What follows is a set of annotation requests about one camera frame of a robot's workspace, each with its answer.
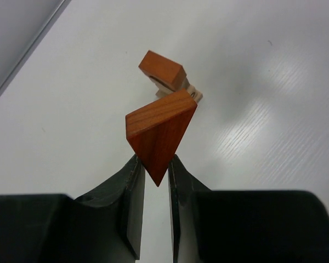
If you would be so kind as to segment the orange triangle wood block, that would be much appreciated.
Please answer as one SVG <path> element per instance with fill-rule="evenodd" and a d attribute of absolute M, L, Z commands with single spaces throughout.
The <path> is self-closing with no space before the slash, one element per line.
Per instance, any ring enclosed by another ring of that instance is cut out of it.
<path fill-rule="evenodd" d="M 156 186 L 196 111 L 197 102 L 184 89 L 125 116 L 126 139 Z"/>

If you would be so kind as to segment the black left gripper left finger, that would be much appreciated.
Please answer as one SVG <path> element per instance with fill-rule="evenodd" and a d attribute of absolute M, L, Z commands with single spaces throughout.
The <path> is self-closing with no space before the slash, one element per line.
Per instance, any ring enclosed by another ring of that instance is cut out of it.
<path fill-rule="evenodd" d="M 145 170 L 133 156 L 89 192 L 0 195 L 0 262 L 135 262 Z"/>

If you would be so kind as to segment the pale long wood block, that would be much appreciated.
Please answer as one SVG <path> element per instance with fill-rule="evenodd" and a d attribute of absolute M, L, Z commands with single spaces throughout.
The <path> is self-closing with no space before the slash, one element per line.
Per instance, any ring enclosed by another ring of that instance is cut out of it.
<path fill-rule="evenodd" d="M 203 98 L 203 94 L 198 91 L 193 85 L 189 85 L 186 89 L 189 95 L 193 98 L 193 100 L 198 104 Z"/>

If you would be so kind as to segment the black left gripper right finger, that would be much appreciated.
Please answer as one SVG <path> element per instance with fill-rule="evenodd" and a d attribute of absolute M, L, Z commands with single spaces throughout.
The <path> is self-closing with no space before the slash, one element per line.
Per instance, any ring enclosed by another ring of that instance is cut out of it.
<path fill-rule="evenodd" d="M 329 215 L 311 192 L 211 190 L 168 166 L 174 262 L 329 262 Z"/>

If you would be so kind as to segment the orange arch wood block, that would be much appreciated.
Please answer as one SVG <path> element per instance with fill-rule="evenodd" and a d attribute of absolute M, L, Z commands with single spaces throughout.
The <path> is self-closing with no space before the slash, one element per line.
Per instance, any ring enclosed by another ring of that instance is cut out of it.
<path fill-rule="evenodd" d="M 182 88 L 187 76 L 181 64 L 151 50 L 145 54 L 139 68 L 146 76 L 174 92 Z"/>

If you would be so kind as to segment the engraved long wood block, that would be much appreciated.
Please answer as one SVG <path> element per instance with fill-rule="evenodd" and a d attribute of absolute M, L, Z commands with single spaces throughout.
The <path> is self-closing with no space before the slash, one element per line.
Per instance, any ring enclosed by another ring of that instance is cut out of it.
<path fill-rule="evenodd" d="M 160 82 L 156 82 L 155 85 L 158 88 L 158 91 L 156 92 L 156 96 L 158 98 L 163 98 L 171 93 L 173 93 L 173 91 L 165 84 L 160 83 Z"/>

